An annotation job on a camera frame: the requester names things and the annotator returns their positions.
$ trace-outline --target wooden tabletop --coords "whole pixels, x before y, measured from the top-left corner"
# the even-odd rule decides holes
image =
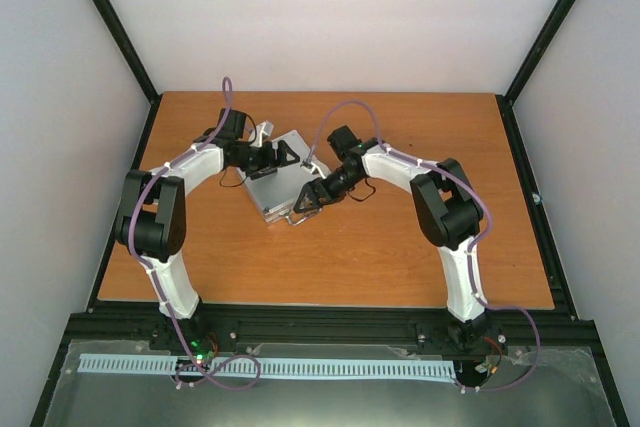
[[[385,141],[436,161],[463,166],[495,219],[480,244],[482,284],[488,299],[528,308],[553,307],[526,206],[496,105],[490,94],[238,92],[234,108],[256,122],[270,120],[273,136],[297,130],[311,144],[324,114],[356,98],[378,114]],[[219,92],[164,94],[141,168],[182,153],[223,106]],[[329,167],[339,162],[325,139],[348,124],[368,139],[364,109],[345,107],[330,119],[318,148]],[[230,172],[225,182],[237,179]],[[209,179],[187,198],[183,253],[191,282],[205,302],[444,307],[446,286],[437,250],[423,237],[413,200],[373,180],[377,193],[363,203],[329,206],[295,227],[267,225],[244,187],[221,188]],[[359,186],[356,195],[365,195]],[[155,300],[143,268],[116,244],[99,298]]]

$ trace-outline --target black aluminum frame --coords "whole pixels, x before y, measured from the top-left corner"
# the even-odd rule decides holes
[[[124,27],[109,0],[93,0],[105,24],[125,57],[133,75],[150,103],[140,143],[132,166],[138,167],[144,154],[162,96],[135,52]],[[543,345],[586,346],[591,349],[617,425],[629,425],[618,391],[609,369],[600,338],[592,321],[577,318],[571,293],[558,257],[544,206],[537,201],[537,187],[526,149],[520,136],[513,105],[531,76],[544,51],[558,31],[575,0],[558,0],[545,22],[531,51],[505,95],[496,95],[505,133],[513,155],[529,216],[552,292],[554,309],[532,311]],[[72,314],[55,356],[47,383],[31,425],[44,423],[69,343],[73,340],[147,340],[158,348],[180,351],[166,317],[158,312],[155,302],[100,301],[98,291],[114,246],[113,233],[100,263],[86,312]],[[461,354],[441,343],[432,334],[446,322],[446,309],[380,309],[333,307],[276,307],[251,305],[206,304],[205,314],[214,325],[223,350],[244,351],[248,346],[264,342],[292,343],[362,343],[384,344],[406,348],[421,354],[437,354],[447,359],[480,358],[484,352]],[[511,345],[531,345],[533,333],[524,317],[517,312],[496,312],[492,321],[509,339]],[[427,333],[427,342],[418,335]]]

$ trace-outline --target gray metal plate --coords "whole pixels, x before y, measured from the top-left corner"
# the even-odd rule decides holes
[[[286,141],[301,159],[309,155],[309,147],[296,130],[273,139],[273,142],[278,140]],[[245,175],[239,169],[238,175],[244,180]],[[294,164],[257,180],[247,179],[244,186],[264,220],[272,223],[282,219],[291,211],[302,186],[316,177],[303,169],[300,164]]]

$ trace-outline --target white wall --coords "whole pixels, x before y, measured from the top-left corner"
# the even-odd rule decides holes
[[[84,310],[148,104],[90,0],[0,0],[0,425]]]
[[[640,0],[577,0],[516,114],[581,317],[640,425]]]
[[[112,0],[161,90],[504,92],[555,0]]]

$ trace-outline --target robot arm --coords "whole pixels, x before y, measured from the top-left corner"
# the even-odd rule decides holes
[[[471,197],[453,182],[416,164],[409,164],[388,154],[376,139],[362,142],[343,126],[328,138],[342,165],[325,179],[307,183],[294,206],[296,213],[320,209],[344,199],[361,180],[371,177],[386,180],[411,193],[422,233],[438,248],[447,283],[447,308],[460,322],[478,318],[484,307],[471,288],[467,268],[469,243],[478,235],[482,211]],[[448,159],[438,167],[469,184],[460,164]],[[451,197],[443,200],[442,192]],[[478,258],[471,252],[474,278],[479,279]],[[478,293],[484,294],[478,282]]]
[[[186,196],[206,179],[230,166],[240,168],[248,177],[255,179],[300,161],[286,142],[278,142],[274,149],[271,142],[264,140],[273,130],[270,122],[256,127],[251,143],[239,140],[245,119],[246,114],[231,111],[218,137],[202,150],[197,150],[196,146],[207,138],[210,131],[197,138],[191,146],[192,155],[178,167],[169,165],[169,170],[145,199],[147,205],[157,204],[156,212],[142,210],[138,216],[134,233],[136,251],[150,262],[152,268],[145,267],[146,272],[157,275],[167,302],[178,319],[191,318],[200,301],[189,282],[182,258],[186,237]],[[142,190],[160,169],[150,172],[132,170],[127,174],[115,225],[115,237],[121,244],[127,245],[131,215]],[[166,302],[162,300],[160,311],[168,315]]]

